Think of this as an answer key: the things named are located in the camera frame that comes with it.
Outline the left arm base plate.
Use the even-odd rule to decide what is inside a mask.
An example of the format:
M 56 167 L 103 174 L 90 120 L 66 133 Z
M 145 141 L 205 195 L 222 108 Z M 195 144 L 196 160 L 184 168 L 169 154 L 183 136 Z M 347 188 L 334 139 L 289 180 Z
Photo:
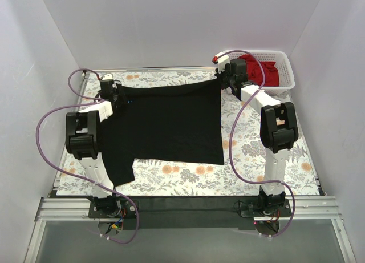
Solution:
M 136 206 L 133 206 L 128 200 L 116 199 L 114 197 L 93 200 L 90 203 L 88 217 L 94 219 L 117 217 L 133 219 L 136 217 L 136 209 L 138 206 L 139 203 L 137 203 Z

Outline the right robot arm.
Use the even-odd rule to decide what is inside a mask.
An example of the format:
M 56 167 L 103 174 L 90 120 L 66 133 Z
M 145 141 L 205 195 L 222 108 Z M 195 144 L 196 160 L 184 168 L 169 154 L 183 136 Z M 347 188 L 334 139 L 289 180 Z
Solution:
M 248 80 L 246 61 L 230 59 L 226 54 L 213 58 L 217 65 L 216 77 L 223 89 L 231 92 L 246 106 L 251 106 L 261 116 L 260 139 L 265 147 L 264 180 L 260 186 L 257 210 L 271 216 L 285 204 L 284 182 L 286 159 L 294 143 L 298 140 L 298 126 L 295 107 L 292 102 L 280 102 L 258 85 Z

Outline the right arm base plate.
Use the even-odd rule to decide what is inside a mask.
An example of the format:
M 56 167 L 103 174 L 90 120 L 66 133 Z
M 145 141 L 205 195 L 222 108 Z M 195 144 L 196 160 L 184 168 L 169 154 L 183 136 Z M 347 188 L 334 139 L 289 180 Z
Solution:
M 258 206 L 257 200 L 254 197 L 247 197 L 246 199 L 238 199 L 233 204 L 233 209 L 241 217 L 265 217 L 272 218 L 277 217 L 290 217 L 292 214 L 289 200 L 286 199 L 284 205 L 276 210 L 266 209 L 263 210 Z

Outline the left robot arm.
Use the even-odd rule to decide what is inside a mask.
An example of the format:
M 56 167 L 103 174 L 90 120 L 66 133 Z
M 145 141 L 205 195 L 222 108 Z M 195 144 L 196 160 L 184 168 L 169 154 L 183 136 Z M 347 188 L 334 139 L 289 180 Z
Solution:
M 92 180 L 91 201 L 94 210 L 108 217 L 119 215 L 121 203 L 111 192 L 114 184 L 103 164 L 101 122 L 121 107 L 125 99 L 121 89 L 122 85 L 111 74 L 107 74 L 100 81 L 99 96 L 103 102 L 66 115 L 66 150 L 80 162 L 86 178 Z

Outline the black t-shirt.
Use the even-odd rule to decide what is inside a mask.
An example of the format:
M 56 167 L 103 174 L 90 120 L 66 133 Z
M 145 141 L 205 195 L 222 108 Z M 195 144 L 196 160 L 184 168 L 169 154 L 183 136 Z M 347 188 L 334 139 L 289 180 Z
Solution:
M 123 92 L 125 104 L 101 123 L 102 159 L 114 186 L 134 181 L 135 159 L 224 164 L 217 79 Z

